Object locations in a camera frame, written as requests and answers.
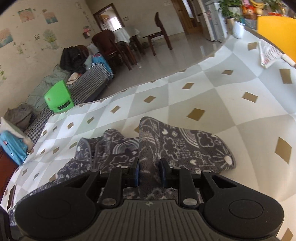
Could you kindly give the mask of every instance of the green chair backrest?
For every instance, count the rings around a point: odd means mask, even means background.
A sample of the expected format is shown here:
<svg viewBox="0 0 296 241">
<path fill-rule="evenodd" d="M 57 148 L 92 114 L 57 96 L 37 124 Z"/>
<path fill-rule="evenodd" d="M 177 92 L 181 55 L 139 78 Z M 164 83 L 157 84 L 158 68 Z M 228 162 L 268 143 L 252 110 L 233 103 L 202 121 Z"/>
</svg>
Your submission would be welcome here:
<svg viewBox="0 0 296 241">
<path fill-rule="evenodd" d="M 71 94 L 63 80 L 51 87 L 44 98 L 49 109 L 54 113 L 64 112 L 74 107 Z"/>
</svg>

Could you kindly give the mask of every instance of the yellow chair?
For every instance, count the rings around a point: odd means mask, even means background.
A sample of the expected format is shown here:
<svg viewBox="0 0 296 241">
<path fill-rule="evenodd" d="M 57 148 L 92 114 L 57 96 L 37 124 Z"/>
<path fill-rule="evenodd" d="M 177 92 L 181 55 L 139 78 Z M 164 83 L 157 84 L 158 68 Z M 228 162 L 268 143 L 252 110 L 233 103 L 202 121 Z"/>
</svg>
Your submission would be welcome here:
<svg viewBox="0 0 296 241">
<path fill-rule="evenodd" d="M 296 62 L 296 19 L 279 16 L 258 17 L 257 30 Z"/>
</svg>

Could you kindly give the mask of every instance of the black clothes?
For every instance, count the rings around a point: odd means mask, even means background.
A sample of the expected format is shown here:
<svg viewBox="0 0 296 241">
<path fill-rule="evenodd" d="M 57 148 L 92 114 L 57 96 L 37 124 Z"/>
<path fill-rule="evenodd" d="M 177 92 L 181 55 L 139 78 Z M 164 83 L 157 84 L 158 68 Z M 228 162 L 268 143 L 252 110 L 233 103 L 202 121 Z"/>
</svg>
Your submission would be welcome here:
<svg viewBox="0 0 296 241">
<path fill-rule="evenodd" d="M 60 67 L 63 70 L 70 71 L 71 74 L 75 72 L 84 74 L 86 72 L 84 65 L 86 59 L 87 57 L 77 47 L 65 48 L 61 56 Z"/>
</svg>

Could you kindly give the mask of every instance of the white vase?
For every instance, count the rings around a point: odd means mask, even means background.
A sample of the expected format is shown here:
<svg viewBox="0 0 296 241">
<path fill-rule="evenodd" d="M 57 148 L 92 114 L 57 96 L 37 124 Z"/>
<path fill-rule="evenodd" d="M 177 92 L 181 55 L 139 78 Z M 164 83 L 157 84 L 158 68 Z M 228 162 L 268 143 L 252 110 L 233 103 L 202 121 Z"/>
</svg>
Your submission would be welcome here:
<svg viewBox="0 0 296 241">
<path fill-rule="evenodd" d="M 233 14 L 238 14 L 238 15 L 242 14 L 242 10 L 240 7 L 228 7 L 228 10 Z"/>
<path fill-rule="evenodd" d="M 50 45 L 52 47 L 53 50 L 56 50 L 59 48 L 59 46 L 57 45 L 56 41 L 50 42 Z"/>
</svg>

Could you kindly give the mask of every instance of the tiled floor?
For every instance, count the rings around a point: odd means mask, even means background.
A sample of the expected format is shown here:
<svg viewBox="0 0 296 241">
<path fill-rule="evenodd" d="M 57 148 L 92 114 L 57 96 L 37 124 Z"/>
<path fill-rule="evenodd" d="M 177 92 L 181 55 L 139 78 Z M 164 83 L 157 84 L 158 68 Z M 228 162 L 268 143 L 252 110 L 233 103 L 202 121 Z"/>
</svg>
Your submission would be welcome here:
<svg viewBox="0 0 296 241">
<path fill-rule="evenodd" d="M 122 65 L 114 79 L 110 81 L 97 99 L 182 71 L 211 54 L 221 44 L 205 39 L 202 33 L 178 34 L 170 36 L 170 40 L 173 46 L 172 50 L 168 49 L 165 41 L 160 40 L 155 43 L 156 56 L 153 56 L 150 48 L 145 49 L 145 55 L 136 52 L 138 64 L 132 66 L 131 71 Z"/>
</svg>

